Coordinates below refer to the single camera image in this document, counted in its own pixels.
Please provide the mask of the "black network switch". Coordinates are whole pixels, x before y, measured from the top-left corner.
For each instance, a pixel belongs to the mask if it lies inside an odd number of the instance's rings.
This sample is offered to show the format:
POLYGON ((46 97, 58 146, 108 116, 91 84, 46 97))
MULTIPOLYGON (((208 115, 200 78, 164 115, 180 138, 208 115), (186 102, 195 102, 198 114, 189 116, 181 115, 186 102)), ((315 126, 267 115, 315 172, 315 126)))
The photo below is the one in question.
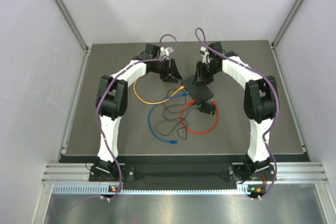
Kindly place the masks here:
POLYGON ((213 92, 208 88, 208 86, 192 85, 193 80, 194 77, 190 76, 184 79, 181 82, 181 85, 184 86, 185 90, 189 93, 197 105, 200 105, 214 97, 213 92))

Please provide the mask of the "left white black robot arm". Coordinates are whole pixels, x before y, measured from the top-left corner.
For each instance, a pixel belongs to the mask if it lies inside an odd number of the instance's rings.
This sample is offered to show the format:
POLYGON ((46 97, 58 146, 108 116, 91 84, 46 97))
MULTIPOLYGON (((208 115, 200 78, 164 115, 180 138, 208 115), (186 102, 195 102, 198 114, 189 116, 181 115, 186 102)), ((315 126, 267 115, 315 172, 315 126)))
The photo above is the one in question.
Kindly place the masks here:
POLYGON ((145 50, 135 56, 120 71, 103 75, 96 97, 96 118, 100 127, 100 147, 94 165, 101 169, 107 180, 114 180, 119 174, 118 131, 120 121, 128 107, 129 86, 149 72, 157 73, 164 82, 178 83, 182 80, 172 47, 146 44, 145 50))

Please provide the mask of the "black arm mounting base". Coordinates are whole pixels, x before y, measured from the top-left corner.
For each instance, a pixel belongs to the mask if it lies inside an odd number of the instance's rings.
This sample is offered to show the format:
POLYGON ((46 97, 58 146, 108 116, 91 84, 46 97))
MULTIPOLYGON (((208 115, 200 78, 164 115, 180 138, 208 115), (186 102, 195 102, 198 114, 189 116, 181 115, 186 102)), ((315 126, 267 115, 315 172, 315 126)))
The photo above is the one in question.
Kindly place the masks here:
POLYGON ((216 190, 235 189, 237 182, 262 183, 274 177, 273 168, 247 176, 241 163, 212 164, 125 164, 122 169, 124 190, 216 190))

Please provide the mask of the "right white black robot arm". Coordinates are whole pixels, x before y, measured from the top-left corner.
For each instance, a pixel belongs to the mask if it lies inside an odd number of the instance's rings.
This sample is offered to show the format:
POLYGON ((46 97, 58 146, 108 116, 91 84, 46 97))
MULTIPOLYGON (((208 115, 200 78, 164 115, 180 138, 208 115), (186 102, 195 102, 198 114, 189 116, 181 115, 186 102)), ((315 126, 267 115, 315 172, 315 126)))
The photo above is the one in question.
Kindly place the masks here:
POLYGON ((270 167, 270 128, 279 108, 277 83, 273 76, 263 77, 244 63, 233 51, 225 52, 222 44, 204 44, 202 60, 196 65, 192 85, 208 85, 214 75, 223 72, 244 89, 244 112, 250 121, 250 142, 244 162, 244 178, 258 179, 270 167))

